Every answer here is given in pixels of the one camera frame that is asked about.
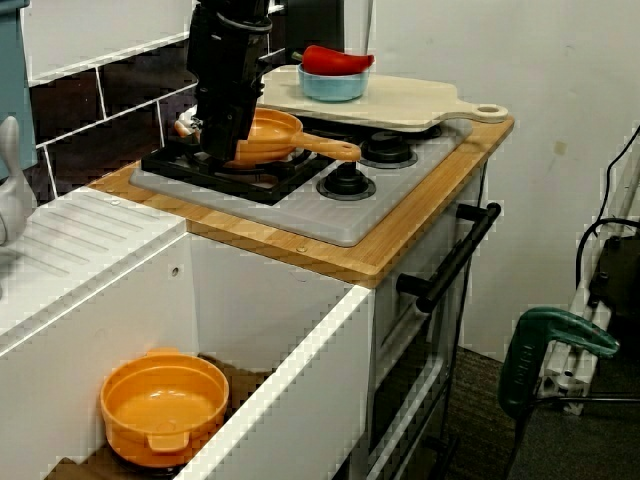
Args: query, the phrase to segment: black knob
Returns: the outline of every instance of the black knob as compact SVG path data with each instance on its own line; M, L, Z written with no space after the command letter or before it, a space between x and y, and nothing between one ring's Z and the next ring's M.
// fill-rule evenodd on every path
M397 148L403 143L402 137L394 132L378 132L371 135L369 147L374 150Z
M367 177L356 169L355 162L343 163L327 175L324 187L338 195L357 195L367 191Z
M401 163L412 156L409 144L394 132L376 132L360 148L362 157L375 163Z

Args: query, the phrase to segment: blue bowl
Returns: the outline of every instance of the blue bowl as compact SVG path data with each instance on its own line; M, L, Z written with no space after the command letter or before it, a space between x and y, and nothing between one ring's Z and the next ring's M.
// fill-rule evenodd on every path
M312 75L298 65L298 79L302 92L321 102L346 102L360 97L367 89L369 69L356 75Z

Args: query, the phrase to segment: burner grate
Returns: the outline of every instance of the burner grate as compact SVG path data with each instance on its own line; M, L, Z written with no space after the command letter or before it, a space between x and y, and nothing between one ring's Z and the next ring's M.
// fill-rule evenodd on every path
M233 168L228 166L229 162L211 164L198 145L167 142L164 148L142 157L141 168L191 185L275 205L331 163L333 159L297 150L287 160Z

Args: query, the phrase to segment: white toy figure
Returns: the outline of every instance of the white toy figure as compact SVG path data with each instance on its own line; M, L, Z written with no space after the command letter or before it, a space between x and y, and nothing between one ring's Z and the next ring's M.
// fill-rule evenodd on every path
M0 247L20 238L27 226L27 218L37 206L35 195L20 168L19 132L18 121L14 117L7 117L0 125L0 161L4 161L9 170L6 182L0 185Z

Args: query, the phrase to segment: gray stovetop panel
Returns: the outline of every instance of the gray stovetop panel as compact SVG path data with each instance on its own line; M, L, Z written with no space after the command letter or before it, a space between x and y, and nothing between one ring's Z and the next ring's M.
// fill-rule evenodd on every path
M418 155L418 162L410 167L382 170L359 164L359 170L372 179L377 187L373 196L363 200L338 201L323 197L317 192L318 181L341 162L334 162L275 205L258 204L143 172L139 168L132 174L130 182L140 188L257 223L334 245L351 247L362 240L472 131L468 120L447 120L440 126L442 135L439 138L409 142Z

